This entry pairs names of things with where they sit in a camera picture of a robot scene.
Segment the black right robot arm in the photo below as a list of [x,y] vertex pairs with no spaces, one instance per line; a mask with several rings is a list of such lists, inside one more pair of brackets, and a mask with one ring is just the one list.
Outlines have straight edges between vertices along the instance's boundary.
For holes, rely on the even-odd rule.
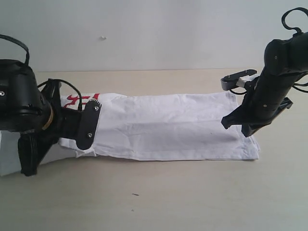
[[270,125],[284,110],[292,106],[287,97],[291,88],[308,74],[308,35],[294,35],[291,39],[274,39],[265,48],[264,68],[260,75],[254,69],[223,77],[222,89],[233,92],[243,88],[242,104],[224,116],[225,129],[240,125],[245,137]]

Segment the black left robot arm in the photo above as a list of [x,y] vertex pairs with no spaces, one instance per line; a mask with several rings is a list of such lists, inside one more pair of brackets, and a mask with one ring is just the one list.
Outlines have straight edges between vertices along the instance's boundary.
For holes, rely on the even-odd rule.
[[62,83],[75,89],[61,79],[48,79],[39,85],[26,64],[0,62],[0,129],[20,134],[18,155],[25,176],[37,174],[42,159],[60,138],[78,137],[82,105],[76,110],[61,106]]

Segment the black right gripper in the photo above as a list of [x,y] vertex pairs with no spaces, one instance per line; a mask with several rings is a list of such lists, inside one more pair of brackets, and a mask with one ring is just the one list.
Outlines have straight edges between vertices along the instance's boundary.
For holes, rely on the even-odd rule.
[[286,97],[300,77],[299,73],[273,75],[264,69],[260,76],[246,82],[247,93],[242,105],[224,116],[221,124],[225,129],[242,125],[242,134],[250,137],[261,128],[270,125],[293,102]]

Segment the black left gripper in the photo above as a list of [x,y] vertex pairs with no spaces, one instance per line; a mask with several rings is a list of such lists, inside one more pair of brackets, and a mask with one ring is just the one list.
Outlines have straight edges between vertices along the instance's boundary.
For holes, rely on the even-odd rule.
[[[70,86],[77,93],[79,103],[76,110],[61,106],[60,87],[62,83]],[[73,140],[77,138],[82,113],[81,93],[66,80],[48,79],[38,87],[43,87],[41,94],[51,106],[53,120],[47,129],[50,135],[44,133],[20,134],[17,144],[18,156],[21,173],[27,177],[37,174],[41,161],[60,138]]]

